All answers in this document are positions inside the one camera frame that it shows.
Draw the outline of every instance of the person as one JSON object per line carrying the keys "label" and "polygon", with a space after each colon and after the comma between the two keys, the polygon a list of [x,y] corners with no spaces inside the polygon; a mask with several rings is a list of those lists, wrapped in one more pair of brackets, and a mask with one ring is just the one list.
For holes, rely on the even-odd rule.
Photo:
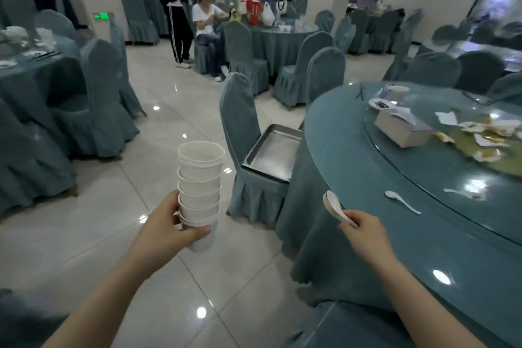
{"label": "person", "polygon": [[[210,233],[208,226],[179,231],[174,225],[179,220],[173,216],[178,209],[178,192],[174,191],[150,214],[108,277],[42,348],[111,346],[141,284],[181,249]],[[360,211],[344,213],[359,228],[341,223],[340,230],[375,271],[417,348],[485,348],[397,260],[377,217]]]}
{"label": "person", "polygon": [[190,58],[189,50],[192,45],[192,29],[187,21],[185,10],[181,0],[160,0],[165,11],[167,25],[169,27],[170,42],[174,53],[175,65],[178,68],[188,69]]}
{"label": "person", "polygon": [[229,15],[222,9],[212,4],[212,0],[198,0],[192,6],[192,20],[196,23],[196,41],[201,46],[207,46],[210,53],[210,75],[215,81],[222,81],[221,72],[228,75],[229,70],[225,65],[225,46],[223,40],[214,32],[216,21],[226,21]]}

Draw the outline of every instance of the hand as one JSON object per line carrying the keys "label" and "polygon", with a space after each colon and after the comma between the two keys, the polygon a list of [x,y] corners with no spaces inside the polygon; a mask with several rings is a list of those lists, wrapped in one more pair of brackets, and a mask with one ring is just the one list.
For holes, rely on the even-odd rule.
{"label": "hand", "polygon": [[177,253],[210,233],[210,227],[196,227],[180,231],[179,219],[173,213],[179,209],[179,191],[170,193],[149,215],[127,251],[123,262],[130,265],[144,279],[165,266]]}
{"label": "hand", "polygon": [[339,229],[346,235],[355,252],[374,270],[398,262],[378,217],[361,211],[343,211],[359,228],[341,223]]}

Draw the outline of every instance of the black pants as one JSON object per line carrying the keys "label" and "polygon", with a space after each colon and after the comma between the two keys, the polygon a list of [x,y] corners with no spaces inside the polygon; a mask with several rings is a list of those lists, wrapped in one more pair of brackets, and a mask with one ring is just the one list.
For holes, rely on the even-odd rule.
{"label": "black pants", "polygon": [[188,52],[191,49],[192,29],[187,21],[185,10],[183,7],[164,6],[166,14],[166,21],[169,25],[170,42],[174,59],[177,63],[182,63],[183,60],[188,59]]}

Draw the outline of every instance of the spoon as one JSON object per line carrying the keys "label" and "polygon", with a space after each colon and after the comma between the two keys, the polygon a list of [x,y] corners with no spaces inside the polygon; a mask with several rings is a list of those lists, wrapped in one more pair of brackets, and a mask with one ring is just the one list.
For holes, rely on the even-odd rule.
{"label": "spoon", "polygon": [[332,193],[330,190],[324,193],[323,195],[323,204],[326,210],[335,217],[340,222],[348,223],[353,228],[359,228],[356,222],[350,219],[344,212],[341,210],[341,204],[339,203],[339,199],[337,196]]}
{"label": "spoon", "polygon": [[401,198],[401,196],[393,191],[385,191],[384,192],[384,195],[387,196],[388,198],[391,198],[392,200],[397,200],[399,202],[402,202],[402,204],[404,206],[406,206],[411,212],[413,213],[417,213],[418,215],[420,215],[421,213],[419,211],[416,211],[415,209],[413,209],[411,206],[409,206],[405,200],[403,200]]}

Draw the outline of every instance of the tissue box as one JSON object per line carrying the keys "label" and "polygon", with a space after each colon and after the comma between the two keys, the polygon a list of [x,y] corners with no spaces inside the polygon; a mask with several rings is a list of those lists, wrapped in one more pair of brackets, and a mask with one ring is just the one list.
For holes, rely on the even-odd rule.
{"label": "tissue box", "polygon": [[435,132],[426,123],[415,118],[415,124],[392,115],[394,110],[381,110],[375,119],[375,125],[400,147],[422,146]]}

